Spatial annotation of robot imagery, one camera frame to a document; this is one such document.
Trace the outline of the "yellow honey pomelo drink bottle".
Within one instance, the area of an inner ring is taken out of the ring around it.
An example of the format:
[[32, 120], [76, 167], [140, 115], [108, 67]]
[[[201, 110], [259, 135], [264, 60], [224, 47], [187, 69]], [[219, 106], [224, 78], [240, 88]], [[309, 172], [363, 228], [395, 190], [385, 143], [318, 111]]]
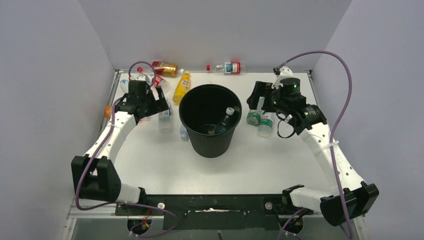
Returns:
[[190, 90], [190, 86], [191, 86], [191, 73], [189, 71], [185, 71], [176, 86], [176, 89], [172, 97], [172, 101], [175, 104], [179, 105], [181, 103], [182, 98]]

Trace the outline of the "green white label water bottle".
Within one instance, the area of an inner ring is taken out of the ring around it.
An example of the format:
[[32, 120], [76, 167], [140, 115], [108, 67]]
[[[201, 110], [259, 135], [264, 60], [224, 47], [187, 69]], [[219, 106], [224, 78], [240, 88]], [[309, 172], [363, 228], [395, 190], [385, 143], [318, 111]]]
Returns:
[[258, 136], [261, 138], [270, 138], [273, 133], [275, 113], [263, 112], [258, 124]]

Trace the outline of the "small crushed clear bottle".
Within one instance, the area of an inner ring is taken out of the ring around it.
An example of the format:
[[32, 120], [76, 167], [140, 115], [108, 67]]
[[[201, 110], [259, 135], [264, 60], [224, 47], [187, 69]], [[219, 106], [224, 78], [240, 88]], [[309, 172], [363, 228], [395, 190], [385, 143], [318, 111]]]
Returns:
[[189, 138], [188, 131], [187, 131], [187, 129], [184, 127], [184, 125], [181, 125], [181, 126], [180, 126], [179, 133], [180, 133], [180, 139], [181, 139], [182, 141], [188, 141], [188, 140], [190, 139], [190, 138]]

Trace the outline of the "black plastic waste bin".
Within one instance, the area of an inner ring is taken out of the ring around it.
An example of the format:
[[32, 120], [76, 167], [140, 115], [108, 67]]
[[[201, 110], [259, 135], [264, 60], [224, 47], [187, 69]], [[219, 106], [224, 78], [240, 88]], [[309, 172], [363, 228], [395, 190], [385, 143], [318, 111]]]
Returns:
[[[225, 133], [213, 134], [213, 128], [224, 118], [228, 107], [235, 110], [230, 128]], [[222, 85], [194, 87], [179, 104], [179, 118], [188, 131], [191, 145], [205, 158], [217, 158], [228, 150], [241, 117], [241, 101], [232, 90]]]

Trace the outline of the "orange drink bottle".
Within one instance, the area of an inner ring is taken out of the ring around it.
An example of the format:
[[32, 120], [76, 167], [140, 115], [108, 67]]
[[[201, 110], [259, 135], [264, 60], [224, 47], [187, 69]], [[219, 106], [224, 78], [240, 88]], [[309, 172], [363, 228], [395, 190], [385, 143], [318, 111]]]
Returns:
[[113, 107], [111, 105], [107, 105], [103, 110], [103, 116], [106, 119], [110, 119], [112, 115], [112, 110], [113, 110]]

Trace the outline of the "clear bottle blue white label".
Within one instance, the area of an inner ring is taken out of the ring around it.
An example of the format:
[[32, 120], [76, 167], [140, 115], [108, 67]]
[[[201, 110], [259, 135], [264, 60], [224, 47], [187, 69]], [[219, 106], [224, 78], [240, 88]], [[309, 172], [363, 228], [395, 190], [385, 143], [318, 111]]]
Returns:
[[125, 94], [129, 92], [129, 82], [130, 80], [127, 78], [119, 80], [119, 86]]

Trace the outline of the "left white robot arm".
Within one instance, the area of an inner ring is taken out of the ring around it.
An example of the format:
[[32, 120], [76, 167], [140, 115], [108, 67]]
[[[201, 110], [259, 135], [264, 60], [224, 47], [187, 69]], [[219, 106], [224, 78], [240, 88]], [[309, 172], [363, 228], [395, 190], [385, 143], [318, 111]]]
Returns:
[[157, 86], [155, 90], [158, 99], [147, 82], [130, 81], [128, 93], [113, 103], [110, 120], [100, 137], [86, 153], [73, 158], [71, 172], [78, 199], [132, 204], [145, 201], [145, 190], [122, 183], [114, 163], [140, 119], [169, 109], [163, 89]]

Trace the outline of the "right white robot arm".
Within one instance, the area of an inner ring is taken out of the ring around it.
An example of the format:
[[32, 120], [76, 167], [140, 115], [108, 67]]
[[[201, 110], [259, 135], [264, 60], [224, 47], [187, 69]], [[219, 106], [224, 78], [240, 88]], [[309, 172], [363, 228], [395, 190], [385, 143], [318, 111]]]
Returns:
[[282, 192], [282, 209], [289, 214], [299, 208], [319, 212], [332, 226], [353, 220], [369, 212], [380, 192], [354, 170], [338, 143], [330, 137], [330, 126], [317, 105], [306, 102], [300, 92], [300, 79], [282, 79], [278, 87], [271, 82], [256, 81], [247, 99], [250, 109], [264, 99], [262, 110], [282, 114], [282, 121], [293, 127], [318, 161], [330, 186], [330, 192], [309, 189], [298, 184]]

